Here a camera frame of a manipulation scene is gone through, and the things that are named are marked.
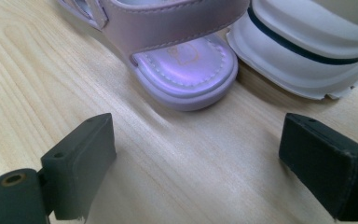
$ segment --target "pink strap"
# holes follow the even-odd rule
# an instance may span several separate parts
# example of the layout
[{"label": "pink strap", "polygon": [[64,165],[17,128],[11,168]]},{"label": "pink strap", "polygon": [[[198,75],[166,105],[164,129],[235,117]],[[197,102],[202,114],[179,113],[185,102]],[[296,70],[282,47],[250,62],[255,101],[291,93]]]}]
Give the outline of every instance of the pink strap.
[{"label": "pink strap", "polygon": [[117,0],[86,1],[98,27],[130,60],[137,52],[165,48],[221,30],[237,20],[249,5],[246,0],[177,0],[140,6]]}]

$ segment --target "clamp jaw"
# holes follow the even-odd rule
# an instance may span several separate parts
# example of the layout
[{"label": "clamp jaw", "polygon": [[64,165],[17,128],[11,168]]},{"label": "clamp jaw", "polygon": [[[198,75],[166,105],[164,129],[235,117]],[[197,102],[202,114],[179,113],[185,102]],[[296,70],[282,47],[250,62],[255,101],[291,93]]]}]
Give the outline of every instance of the clamp jaw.
[{"label": "clamp jaw", "polygon": [[41,161],[37,172],[20,169],[0,176],[0,224],[48,224],[87,218],[91,203],[116,157],[111,114],[87,119]]},{"label": "clamp jaw", "polygon": [[358,221],[358,144],[316,119],[287,114],[279,156],[333,218]]}]

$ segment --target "metal hole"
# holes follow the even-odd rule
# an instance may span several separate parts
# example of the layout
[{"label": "metal hole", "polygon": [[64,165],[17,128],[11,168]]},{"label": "metal hole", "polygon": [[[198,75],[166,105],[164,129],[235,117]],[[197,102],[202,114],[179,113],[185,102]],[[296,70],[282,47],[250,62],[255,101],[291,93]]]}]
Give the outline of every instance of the metal hole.
[{"label": "metal hole", "polygon": [[2,180],[2,186],[11,187],[20,184],[25,179],[25,174],[13,174]]}]

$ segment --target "sandal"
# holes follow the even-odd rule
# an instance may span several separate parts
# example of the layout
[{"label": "sandal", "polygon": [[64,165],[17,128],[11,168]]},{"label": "sandal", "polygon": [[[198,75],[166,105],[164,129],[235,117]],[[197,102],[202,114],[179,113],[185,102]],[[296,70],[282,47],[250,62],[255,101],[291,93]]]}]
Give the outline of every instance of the sandal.
[{"label": "sandal", "polygon": [[254,0],[227,34],[237,55],[297,95],[337,99],[358,85],[358,3]]},{"label": "sandal", "polygon": [[103,32],[159,102],[197,110],[219,100],[238,72],[214,32],[237,20],[248,0],[58,0]]}]

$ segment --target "wooden table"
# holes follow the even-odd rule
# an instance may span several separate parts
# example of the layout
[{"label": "wooden table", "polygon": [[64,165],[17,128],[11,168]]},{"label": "wooden table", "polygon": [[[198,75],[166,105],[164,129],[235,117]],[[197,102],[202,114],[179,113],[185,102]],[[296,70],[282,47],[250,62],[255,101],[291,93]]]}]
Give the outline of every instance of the wooden table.
[{"label": "wooden table", "polygon": [[313,117],[358,142],[358,87],[306,100],[241,63],[224,99],[177,112],[114,52],[54,0],[0,1],[0,175],[40,169],[78,124],[109,112],[117,159],[89,223],[335,223],[278,159],[283,119]]}]

